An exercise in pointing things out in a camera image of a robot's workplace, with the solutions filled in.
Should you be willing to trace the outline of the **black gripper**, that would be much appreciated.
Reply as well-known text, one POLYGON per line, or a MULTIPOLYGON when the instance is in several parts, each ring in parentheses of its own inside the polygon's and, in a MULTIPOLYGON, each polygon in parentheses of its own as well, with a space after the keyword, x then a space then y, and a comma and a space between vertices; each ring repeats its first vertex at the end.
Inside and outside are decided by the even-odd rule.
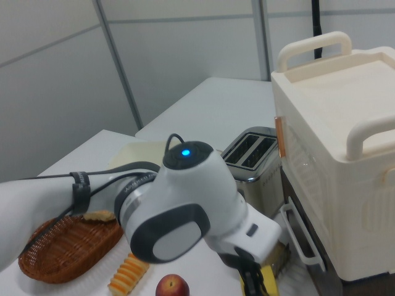
POLYGON ((230 268, 237 269, 244 284, 245 295, 268 295, 264 286, 264 278, 260 270, 261 266, 254 257, 244 249, 235 247, 236 255, 222 254, 222 261, 230 268))

